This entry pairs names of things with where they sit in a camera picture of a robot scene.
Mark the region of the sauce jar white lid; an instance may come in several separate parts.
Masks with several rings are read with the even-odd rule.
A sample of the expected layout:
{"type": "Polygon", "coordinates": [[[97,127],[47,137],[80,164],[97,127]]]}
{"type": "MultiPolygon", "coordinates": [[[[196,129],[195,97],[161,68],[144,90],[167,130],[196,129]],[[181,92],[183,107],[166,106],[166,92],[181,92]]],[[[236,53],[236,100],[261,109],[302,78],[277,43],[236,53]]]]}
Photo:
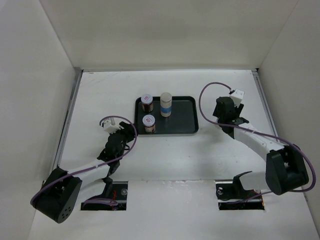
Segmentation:
{"type": "Polygon", "coordinates": [[[143,94],[140,98],[142,110],[145,113],[150,113],[153,111],[153,97],[150,94],[143,94]]]}
{"type": "Polygon", "coordinates": [[[156,130],[156,119],[153,115],[147,114],[142,118],[144,130],[148,134],[152,134],[156,130]]]}

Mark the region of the grain bottle blue label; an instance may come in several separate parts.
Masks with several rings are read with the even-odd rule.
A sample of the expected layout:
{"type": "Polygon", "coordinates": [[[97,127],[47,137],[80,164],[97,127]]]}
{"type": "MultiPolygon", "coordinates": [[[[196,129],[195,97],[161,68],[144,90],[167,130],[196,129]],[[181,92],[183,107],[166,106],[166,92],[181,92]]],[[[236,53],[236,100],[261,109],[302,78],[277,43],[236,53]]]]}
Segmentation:
{"type": "Polygon", "coordinates": [[[160,114],[167,118],[172,112],[172,95],[169,92],[163,92],[160,95],[160,114]]]}

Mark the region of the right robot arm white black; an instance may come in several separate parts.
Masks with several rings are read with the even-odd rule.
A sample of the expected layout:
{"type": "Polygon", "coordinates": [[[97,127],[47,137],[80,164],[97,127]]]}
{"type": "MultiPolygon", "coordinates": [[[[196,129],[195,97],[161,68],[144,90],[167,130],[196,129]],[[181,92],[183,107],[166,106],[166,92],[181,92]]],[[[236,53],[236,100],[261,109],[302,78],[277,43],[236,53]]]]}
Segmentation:
{"type": "Polygon", "coordinates": [[[282,195],[309,183],[303,156],[296,148],[272,140],[270,136],[258,134],[248,120],[240,116],[244,105],[235,105],[231,97],[216,99],[213,116],[222,131],[237,140],[266,163],[265,181],[276,195],[282,195]]]}

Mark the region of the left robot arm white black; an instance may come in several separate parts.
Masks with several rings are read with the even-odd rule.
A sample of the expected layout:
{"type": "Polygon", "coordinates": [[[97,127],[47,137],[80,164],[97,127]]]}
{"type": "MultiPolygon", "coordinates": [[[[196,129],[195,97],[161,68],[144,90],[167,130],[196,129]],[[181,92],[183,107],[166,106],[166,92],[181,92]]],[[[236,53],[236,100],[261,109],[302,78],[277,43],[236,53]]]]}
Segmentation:
{"type": "Polygon", "coordinates": [[[131,150],[130,142],[137,141],[136,126],[128,121],[119,123],[109,133],[104,149],[93,162],[77,170],[55,168],[42,185],[41,189],[31,198],[30,205],[54,222],[63,223],[72,213],[81,189],[102,180],[95,187],[100,199],[108,199],[112,195],[110,176],[116,172],[123,159],[131,150]]]}

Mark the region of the black rectangular plastic tray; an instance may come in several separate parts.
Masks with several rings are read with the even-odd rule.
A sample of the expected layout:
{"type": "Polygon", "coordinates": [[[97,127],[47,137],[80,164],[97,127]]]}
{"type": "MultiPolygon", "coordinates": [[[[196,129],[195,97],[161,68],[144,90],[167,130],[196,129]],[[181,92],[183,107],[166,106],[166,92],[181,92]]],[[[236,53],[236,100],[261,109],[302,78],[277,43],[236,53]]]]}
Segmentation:
{"type": "Polygon", "coordinates": [[[192,96],[173,96],[169,117],[161,115],[160,97],[153,97],[155,135],[192,135],[199,130],[196,101],[192,96]]]}

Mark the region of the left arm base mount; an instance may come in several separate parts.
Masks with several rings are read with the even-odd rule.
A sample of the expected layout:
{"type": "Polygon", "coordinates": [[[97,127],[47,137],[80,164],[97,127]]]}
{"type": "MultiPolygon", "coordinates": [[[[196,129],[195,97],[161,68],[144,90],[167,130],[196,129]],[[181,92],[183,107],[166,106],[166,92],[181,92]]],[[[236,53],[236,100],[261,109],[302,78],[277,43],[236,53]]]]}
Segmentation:
{"type": "Polygon", "coordinates": [[[81,211],[126,211],[129,183],[103,179],[102,193],[90,197],[81,203],[81,211]]]}

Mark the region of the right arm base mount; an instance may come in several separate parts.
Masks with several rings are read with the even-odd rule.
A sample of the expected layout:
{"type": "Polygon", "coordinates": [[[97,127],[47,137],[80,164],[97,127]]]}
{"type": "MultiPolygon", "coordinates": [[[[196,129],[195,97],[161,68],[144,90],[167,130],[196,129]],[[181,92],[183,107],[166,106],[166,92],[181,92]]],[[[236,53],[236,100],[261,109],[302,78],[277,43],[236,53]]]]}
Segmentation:
{"type": "Polygon", "coordinates": [[[254,189],[245,190],[243,188],[240,177],[248,173],[251,173],[251,171],[238,174],[233,179],[215,181],[215,194],[220,211],[265,210],[262,196],[252,198],[259,192],[254,189]]]}

